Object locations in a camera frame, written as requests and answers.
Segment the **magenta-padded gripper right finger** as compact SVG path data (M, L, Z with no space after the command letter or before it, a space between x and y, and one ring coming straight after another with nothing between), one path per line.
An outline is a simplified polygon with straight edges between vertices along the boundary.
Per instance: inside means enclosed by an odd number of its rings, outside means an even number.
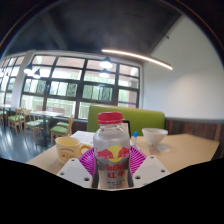
M135 147L130 148L129 168L133 188L146 186L170 174L156 156L146 156Z

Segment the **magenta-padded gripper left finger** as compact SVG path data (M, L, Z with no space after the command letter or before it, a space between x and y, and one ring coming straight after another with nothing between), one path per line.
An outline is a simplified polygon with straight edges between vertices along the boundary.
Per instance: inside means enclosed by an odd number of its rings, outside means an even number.
M94 149L87 150L79 158L71 158L57 175L84 188L97 188L99 177L96 171Z

